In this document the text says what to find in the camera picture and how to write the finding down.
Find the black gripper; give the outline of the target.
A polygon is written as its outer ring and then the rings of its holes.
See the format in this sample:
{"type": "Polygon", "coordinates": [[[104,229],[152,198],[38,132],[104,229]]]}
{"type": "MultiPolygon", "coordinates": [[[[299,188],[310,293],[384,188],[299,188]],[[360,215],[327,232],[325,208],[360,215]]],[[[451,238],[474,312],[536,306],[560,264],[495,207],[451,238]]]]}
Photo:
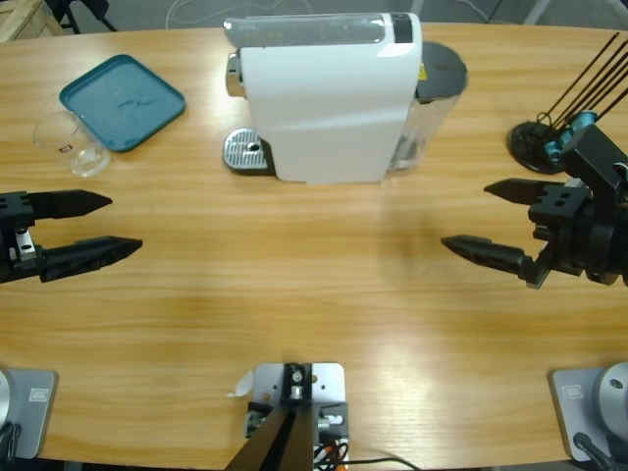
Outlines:
{"type": "Polygon", "coordinates": [[[97,271],[131,256],[141,239],[103,236],[43,250],[34,244],[29,228],[42,219],[84,216],[112,204],[107,196],[83,190],[1,194],[1,283],[36,277],[48,283],[97,271]]]}
{"type": "Polygon", "coordinates": [[[487,185],[484,191],[516,204],[530,206],[529,219],[535,224],[533,237],[545,245],[536,259],[523,249],[472,235],[441,239],[454,254],[486,268],[516,275],[529,288],[539,288],[551,271],[580,276],[584,267],[577,262],[576,238],[583,211],[592,193],[583,182],[555,183],[506,179],[487,185]]]}

